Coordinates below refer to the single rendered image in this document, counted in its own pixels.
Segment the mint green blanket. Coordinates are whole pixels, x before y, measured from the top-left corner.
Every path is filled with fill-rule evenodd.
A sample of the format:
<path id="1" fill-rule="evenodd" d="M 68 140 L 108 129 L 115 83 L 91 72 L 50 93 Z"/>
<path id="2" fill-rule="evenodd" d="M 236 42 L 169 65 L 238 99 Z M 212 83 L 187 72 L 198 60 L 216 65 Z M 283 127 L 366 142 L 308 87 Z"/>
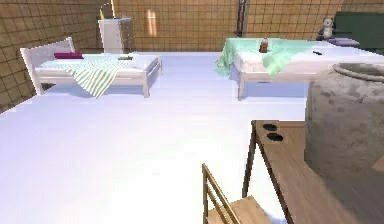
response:
<path id="1" fill-rule="evenodd" d="M 228 76 L 230 65 L 238 65 L 243 72 L 266 72 L 276 76 L 298 54 L 318 46 L 317 41 L 268 38 L 268 51 L 260 53 L 263 38 L 227 38 L 216 61 L 216 72 Z"/>

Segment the lavender pillow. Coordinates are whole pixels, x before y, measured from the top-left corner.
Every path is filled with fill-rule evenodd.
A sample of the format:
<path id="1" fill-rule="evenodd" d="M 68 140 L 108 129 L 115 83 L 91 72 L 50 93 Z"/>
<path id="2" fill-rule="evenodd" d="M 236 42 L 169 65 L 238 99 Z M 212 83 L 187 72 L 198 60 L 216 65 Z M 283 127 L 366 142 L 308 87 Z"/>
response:
<path id="1" fill-rule="evenodd" d="M 360 43 L 349 38 L 333 38 L 328 40 L 329 43 L 342 47 L 359 47 Z"/>

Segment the white bed with headboard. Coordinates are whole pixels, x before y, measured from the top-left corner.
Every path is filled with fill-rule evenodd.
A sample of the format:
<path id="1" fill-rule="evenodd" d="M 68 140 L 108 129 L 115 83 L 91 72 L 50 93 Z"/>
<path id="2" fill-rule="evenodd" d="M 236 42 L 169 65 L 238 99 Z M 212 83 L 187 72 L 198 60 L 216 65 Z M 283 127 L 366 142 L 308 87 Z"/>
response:
<path id="1" fill-rule="evenodd" d="M 54 43 L 33 48 L 21 48 L 20 53 L 32 81 L 37 95 L 43 95 L 44 84 L 77 84 L 74 78 L 63 69 L 52 68 L 51 65 L 58 61 L 76 63 L 84 59 L 101 57 L 102 55 L 132 56 L 131 64 L 117 73 L 111 85 L 132 85 L 142 88 L 143 96 L 148 98 L 150 78 L 154 74 L 162 74 L 162 58 L 160 55 L 129 54 L 82 54 L 84 59 L 56 59 L 54 53 L 76 52 L 71 37 Z"/>

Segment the dark floor lamp post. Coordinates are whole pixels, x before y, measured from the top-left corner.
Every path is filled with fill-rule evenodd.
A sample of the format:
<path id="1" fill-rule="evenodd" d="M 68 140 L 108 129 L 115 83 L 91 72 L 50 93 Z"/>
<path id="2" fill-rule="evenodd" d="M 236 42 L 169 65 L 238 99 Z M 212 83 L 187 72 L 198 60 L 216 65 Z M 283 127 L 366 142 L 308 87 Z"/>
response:
<path id="1" fill-rule="evenodd" d="M 243 36 L 246 2 L 247 0 L 238 0 L 236 30 L 234 32 L 237 37 Z"/>

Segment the dark red pillow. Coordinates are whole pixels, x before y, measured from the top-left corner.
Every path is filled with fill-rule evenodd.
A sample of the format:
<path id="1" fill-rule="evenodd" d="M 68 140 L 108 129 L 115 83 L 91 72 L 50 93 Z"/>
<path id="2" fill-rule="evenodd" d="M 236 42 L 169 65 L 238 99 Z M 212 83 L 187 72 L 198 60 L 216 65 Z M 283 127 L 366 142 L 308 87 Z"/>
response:
<path id="1" fill-rule="evenodd" d="M 80 52 L 57 52 L 54 53 L 56 59 L 84 59 Z"/>

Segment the grey white teddy bear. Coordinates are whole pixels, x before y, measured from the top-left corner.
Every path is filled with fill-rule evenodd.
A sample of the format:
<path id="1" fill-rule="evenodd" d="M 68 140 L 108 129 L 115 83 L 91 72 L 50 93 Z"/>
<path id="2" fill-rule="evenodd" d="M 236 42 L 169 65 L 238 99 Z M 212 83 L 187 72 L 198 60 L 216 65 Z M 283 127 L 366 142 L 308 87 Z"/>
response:
<path id="1" fill-rule="evenodd" d="M 317 41 L 328 40 L 333 37 L 333 19 L 324 18 L 322 28 L 318 32 Z"/>

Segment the dark green headboard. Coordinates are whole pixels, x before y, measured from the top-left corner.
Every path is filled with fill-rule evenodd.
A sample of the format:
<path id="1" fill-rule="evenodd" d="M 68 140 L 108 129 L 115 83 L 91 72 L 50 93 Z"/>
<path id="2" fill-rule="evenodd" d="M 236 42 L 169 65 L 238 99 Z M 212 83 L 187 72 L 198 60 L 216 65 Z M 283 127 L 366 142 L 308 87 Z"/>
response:
<path id="1" fill-rule="evenodd" d="M 349 38 L 360 48 L 384 55 L 384 13 L 338 11 L 334 17 L 336 38 Z"/>

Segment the white chest of drawers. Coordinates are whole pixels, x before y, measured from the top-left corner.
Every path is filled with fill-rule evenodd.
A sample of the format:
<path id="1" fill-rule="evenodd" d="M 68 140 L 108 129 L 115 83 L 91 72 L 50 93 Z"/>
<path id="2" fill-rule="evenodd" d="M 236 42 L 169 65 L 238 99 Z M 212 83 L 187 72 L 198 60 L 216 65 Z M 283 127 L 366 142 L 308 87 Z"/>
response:
<path id="1" fill-rule="evenodd" d="M 104 19 L 98 24 L 105 53 L 127 54 L 135 50 L 131 18 Z"/>

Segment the splotchy white vase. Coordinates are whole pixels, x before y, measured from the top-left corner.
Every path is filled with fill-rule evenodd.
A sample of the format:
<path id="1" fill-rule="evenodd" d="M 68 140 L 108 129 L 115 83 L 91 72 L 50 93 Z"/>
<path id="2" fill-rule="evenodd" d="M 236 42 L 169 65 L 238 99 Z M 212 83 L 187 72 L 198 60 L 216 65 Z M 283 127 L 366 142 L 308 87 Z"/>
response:
<path id="1" fill-rule="evenodd" d="M 384 156 L 384 65 L 338 63 L 310 81 L 305 162 L 319 175 L 359 175 Z"/>

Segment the brown wooden table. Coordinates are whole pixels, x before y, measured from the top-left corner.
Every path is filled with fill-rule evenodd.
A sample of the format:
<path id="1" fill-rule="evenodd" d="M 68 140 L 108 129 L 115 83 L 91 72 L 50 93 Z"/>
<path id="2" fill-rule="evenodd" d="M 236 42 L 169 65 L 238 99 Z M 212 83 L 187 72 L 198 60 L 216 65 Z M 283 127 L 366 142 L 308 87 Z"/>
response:
<path id="1" fill-rule="evenodd" d="M 263 124 L 274 124 L 267 131 Z M 384 156 L 363 175 L 332 181 L 304 161 L 302 121 L 253 120 L 242 195 L 248 195 L 254 154 L 260 152 L 287 224 L 384 224 Z M 283 141 L 271 141 L 278 133 Z"/>

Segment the green striped blanket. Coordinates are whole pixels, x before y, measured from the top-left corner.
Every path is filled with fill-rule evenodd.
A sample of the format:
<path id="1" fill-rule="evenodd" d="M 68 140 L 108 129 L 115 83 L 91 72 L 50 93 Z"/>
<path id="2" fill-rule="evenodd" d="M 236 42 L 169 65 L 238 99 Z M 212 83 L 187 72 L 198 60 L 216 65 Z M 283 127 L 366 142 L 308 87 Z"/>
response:
<path id="1" fill-rule="evenodd" d="M 118 60 L 119 57 L 122 56 L 102 55 L 76 63 L 56 61 L 51 67 L 68 72 L 80 87 L 99 98 L 117 77 L 118 71 L 131 64 L 132 60 Z"/>

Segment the brown wooden chair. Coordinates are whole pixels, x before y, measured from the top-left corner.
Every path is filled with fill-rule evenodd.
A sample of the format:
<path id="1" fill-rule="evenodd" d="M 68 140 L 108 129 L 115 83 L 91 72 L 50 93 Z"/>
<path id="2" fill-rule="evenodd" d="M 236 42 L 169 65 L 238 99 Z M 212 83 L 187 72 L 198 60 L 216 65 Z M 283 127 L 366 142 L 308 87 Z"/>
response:
<path id="1" fill-rule="evenodd" d="M 229 202 L 205 163 L 203 174 L 203 224 L 272 224 L 253 196 Z"/>

